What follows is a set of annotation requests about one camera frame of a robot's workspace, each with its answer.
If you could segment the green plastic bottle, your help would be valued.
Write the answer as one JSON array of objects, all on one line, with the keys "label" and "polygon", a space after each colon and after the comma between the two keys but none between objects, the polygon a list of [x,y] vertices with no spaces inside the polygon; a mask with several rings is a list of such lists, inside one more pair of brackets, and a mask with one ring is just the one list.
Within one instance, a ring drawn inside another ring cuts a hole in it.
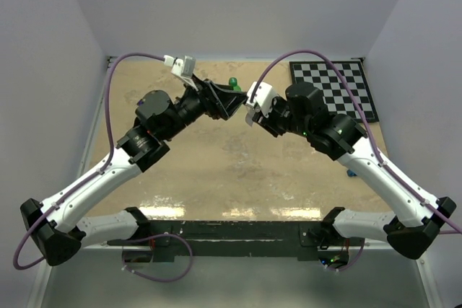
[{"label": "green plastic bottle", "polygon": [[237,91],[237,92],[242,91],[242,89],[240,88],[240,86],[238,84],[231,84],[230,86],[232,87],[233,91]]}]

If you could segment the green bottle cap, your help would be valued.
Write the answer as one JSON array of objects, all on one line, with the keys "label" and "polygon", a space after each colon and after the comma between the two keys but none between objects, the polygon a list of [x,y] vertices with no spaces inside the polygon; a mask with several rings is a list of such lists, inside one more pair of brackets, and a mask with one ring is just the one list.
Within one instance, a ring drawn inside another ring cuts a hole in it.
[{"label": "green bottle cap", "polygon": [[228,83],[231,86],[237,86],[237,79],[235,77],[231,77],[231,78],[229,78]]}]

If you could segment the clear Pepsi bottle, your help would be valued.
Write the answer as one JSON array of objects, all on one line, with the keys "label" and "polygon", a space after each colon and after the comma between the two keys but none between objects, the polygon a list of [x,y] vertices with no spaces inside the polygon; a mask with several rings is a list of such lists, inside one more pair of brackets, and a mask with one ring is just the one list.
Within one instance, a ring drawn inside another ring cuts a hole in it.
[{"label": "clear Pepsi bottle", "polygon": [[253,116],[255,113],[252,110],[248,110],[245,116],[245,122],[252,127],[253,126]]}]

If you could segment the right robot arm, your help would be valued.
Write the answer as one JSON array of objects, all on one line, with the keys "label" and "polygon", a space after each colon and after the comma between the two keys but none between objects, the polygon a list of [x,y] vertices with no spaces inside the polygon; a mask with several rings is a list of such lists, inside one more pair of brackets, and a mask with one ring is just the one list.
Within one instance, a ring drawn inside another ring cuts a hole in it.
[{"label": "right robot arm", "polygon": [[424,191],[373,149],[371,135],[354,118],[330,112],[322,91],[309,82],[287,87],[283,97],[270,84],[254,82],[246,107],[248,123],[260,125],[275,137],[293,133],[305,138],[317,152],[353,171],[389,207],[384,213],[333,208],[321,222],[320,237],[325,243],[373,239],[417,260],[456,209],[449,197]]}]

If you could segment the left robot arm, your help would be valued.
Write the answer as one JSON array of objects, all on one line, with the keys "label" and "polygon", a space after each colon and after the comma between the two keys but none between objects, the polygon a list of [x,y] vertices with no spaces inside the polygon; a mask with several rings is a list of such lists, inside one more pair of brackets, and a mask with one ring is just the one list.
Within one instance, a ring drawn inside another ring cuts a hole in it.
[{"label": "left robot arm", "polygon": [[59,193],[39,202],[28,199],[20,211],[25,226],[47,264],[60,265],[80,249],[105,241],[141,245],[149,221],[137,208],[88,218],[87,212],[119,186],[161,160],[172,140],[202,115],[228,120],[247,100],[246,93],[206,79],[194,80],[182,97],[153,90],[137,103],[134,125],[95,167]]}]

